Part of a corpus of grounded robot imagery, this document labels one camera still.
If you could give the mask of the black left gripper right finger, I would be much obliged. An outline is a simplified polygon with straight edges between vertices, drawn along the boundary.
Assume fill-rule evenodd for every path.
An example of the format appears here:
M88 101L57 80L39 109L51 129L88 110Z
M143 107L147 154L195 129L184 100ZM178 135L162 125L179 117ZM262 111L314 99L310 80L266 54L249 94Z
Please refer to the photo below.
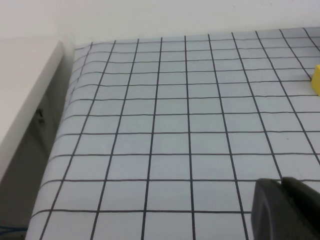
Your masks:
M282 187L297 209L298 219L305 230L320 239L320 193L293 177L284 177Z

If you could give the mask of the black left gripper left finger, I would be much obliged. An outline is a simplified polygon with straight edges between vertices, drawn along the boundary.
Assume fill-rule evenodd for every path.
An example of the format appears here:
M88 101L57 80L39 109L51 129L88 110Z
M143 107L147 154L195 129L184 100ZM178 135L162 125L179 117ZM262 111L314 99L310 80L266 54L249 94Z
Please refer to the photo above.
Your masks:
M251 210L255 240L303 240L301 214L275 180L261 178L255 183Z

